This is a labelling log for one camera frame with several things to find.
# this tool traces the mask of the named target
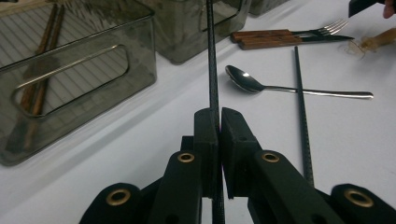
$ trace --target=brass ring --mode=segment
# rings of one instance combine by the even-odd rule
[[[122,194],[122,197],[114,198],[116,194]],[[106,202],[112,206],[118,206],[126,203],[130,198],[131,192],[128,189],[115,189],[107,195]]]
[[[182,153],[180,155],[177,156],[177,159],[181,162],[192,162],[194,160],[194,155],[190,154],[190,153]]]
[[[369,196],[355,189],[346,189],[346,191],[344,192],[344,196],[350,202],[360,207],[372,207],[374,205],[373,199],[371,199]]]
[[[277,155],[269,152],[262,154],[262,159],[269,162],[278,162],[280,160]]]

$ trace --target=transparent storage box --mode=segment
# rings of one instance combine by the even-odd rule
[[[58,15],[64,6],[60,47],[35,55],[55,4]],[[52,1],[3,12],[0,162],[28,159],[153,84],[152,15],[122,0]]]
[[[156,50],[184,63],[207,49],[206,0],[138,0],[155,11]],[[251,0],[213,1],[216,42],[242,29]]]
[[[260,16],[265,12],[276,8],[289,0],[251,0],[249,13]]]

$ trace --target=silver spoon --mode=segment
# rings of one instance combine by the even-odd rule
[[[259,93],[260,91],[268,90],[268,91],[289,91],[289,92],[297,92],[297,89],[290,87],[278,87],[278,86],[264,86],[256,79],[254,79],[248,73],[234,67],[231,65],[225,66],[225,71],[233,80],[233,82],[244,89],[245,91],[249,91],[252,93]],[[317,91],[317,90],[303,90],[305,94],[312,95],[323,95],[323,96],[337,96],[337,97],[346,97],[346,98],[359,98],[359,99],[373,99],[374,96],[372,93],[367,91]]]

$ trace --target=white tabletop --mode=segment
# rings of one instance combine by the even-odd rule
[[[306,30],[347,19],[347,0],[290,0],[244,30]],[[375,36],[396,24],[376,4],[349,19],[339,35]],[[217,45],[219,105],[241,112],[265,149],[278,151],[302,171],[297,94],[240,91],[227,64],[267,85],[296,87],[293,47],[243,51],[228,38]],[[330,193],[351,183],[396,207],[396,45],[347,54],[347,42],[301,45],[306,89],[370,91],[373,100],[306,95],[316,188]],[[209,107],[207,53],[182,65],[157,55],[158,81],[14,167],[0,167],[0,223],[78,223],[105,187],[143,188],[163,175],[181,137],[193,135],[193,115]],[[226,200],[227,223],[251,223],[247,199]],[[203,223],[210,223],[204,200]]]

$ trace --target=fork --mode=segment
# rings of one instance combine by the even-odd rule
[[[251,37],[267,37],[267,36],[278,36],[278,35],[297,35],[297,36],[324,36],[333,35],[339,32],[347,25],[347,21],[338,20],[324,27],[316,30],[307,31],[289,31],[289,30],[265,30],[265,31],[240,31],[231,33],[231,40],[238,42],[243,38]]]

